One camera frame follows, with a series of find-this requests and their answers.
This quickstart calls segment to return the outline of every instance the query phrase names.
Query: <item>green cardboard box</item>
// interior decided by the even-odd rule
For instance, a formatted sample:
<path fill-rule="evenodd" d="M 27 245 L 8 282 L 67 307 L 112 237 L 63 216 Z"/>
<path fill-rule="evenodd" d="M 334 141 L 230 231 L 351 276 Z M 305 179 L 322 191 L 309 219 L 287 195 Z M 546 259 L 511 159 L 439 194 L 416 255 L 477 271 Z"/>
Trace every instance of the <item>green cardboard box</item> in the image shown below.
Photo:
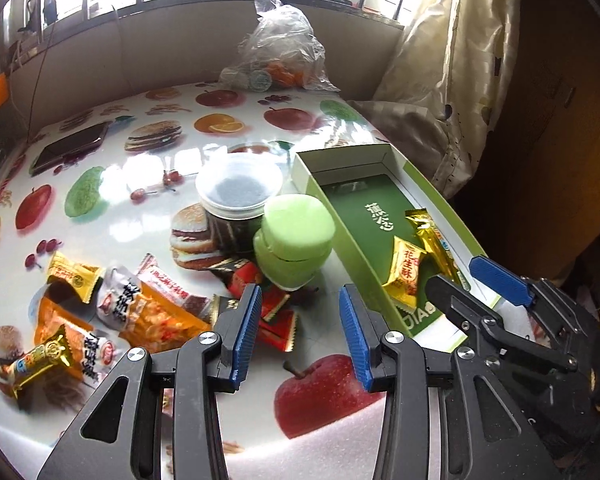
<path fill-rule="evenodd" d="M 427 341 L 448 340 L 451 350 L 464 335 L 427 304 L 424 283 L 437 274 L 430 256 L 420 266 L 418 301 L 414 313 L 397 308 L 382 288 L 391 266 L 394 235 L 422 246 L 404 219 L 408 208 L 425 207 L 451 248 L 471 293 L 493 306 L 497 295 L 470 277 L 471 258 L 484 254 L 480 244 L 446 200 L 389 143 L 360 144 L 328 150 L 298 152 L 291 172 L 299 192 L 315 196 L 336 223 L 334 249 L 369 308 L 382 313 L 392 330 Z M 430 348 L 439 347 L 432 344 Z"/>

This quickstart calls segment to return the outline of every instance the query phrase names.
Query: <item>curtain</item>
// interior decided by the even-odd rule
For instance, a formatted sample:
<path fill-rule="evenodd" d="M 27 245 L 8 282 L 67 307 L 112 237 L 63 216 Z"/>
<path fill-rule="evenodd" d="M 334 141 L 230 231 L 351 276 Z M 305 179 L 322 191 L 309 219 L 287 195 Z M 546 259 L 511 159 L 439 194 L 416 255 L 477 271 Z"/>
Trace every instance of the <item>curtain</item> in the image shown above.
<path fill-rule="evenodd" d="M 475 173 L 516 61 L 520 0 L 422 0 L 370 102 L 351 102 L 449 198 Z"/>

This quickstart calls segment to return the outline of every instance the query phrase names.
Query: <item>transparent bag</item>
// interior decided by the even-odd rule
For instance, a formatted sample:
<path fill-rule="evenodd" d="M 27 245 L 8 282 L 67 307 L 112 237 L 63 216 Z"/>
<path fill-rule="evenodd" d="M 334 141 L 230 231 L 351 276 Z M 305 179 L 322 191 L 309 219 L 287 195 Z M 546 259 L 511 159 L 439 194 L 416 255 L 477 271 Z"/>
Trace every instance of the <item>transparent bag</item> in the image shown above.
<path fill-rule="evenodd" d="M 238 47 L 238 62 L 222 70 L 226 86 L 266 92 L 305 88 L 338 92 L 324 70 L 324 47 L 309 20 L 280 0 L 256 0 L 260 23 Z"/>

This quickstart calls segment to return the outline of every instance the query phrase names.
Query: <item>clear plastic lid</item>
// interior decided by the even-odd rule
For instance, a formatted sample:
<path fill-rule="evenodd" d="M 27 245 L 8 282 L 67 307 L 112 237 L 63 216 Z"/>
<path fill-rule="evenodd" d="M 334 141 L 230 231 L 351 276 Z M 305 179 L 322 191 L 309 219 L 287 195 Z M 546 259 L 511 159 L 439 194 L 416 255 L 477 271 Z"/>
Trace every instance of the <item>clear plastic lid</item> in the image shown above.
<path fill-rule="evenodd" d="M 227 220 L 262 215 L 264 205 L 282 187 L 282 172 L 256 153 L 229 153 L 213 158 L 200 170 L 196 189 L 211 214 Z"/>

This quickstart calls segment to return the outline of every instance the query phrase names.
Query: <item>smartphone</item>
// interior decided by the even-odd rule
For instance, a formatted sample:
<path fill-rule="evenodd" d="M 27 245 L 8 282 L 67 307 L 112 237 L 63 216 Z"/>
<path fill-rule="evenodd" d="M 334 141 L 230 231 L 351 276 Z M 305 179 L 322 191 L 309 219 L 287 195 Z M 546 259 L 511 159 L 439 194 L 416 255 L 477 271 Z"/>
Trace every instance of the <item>smartphone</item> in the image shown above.
<path fill-rule="evenodd" d="M 35 176 L 43 171 L 48 170 L 52 166 L 62 164 L 62 161 L 67 156 L 79 155 L 81 153 L 92 152 L 99 147 L 107 135 L 107 130 L 111 121 L 106 121 L 99 124 L 89 126 L 79 132 L 75 132 L 63 139 L 56 140 L 50 145 L 45 146 L 45 149 L 38 155 L 38 158 L 33 163 L 29 173 Z"/>

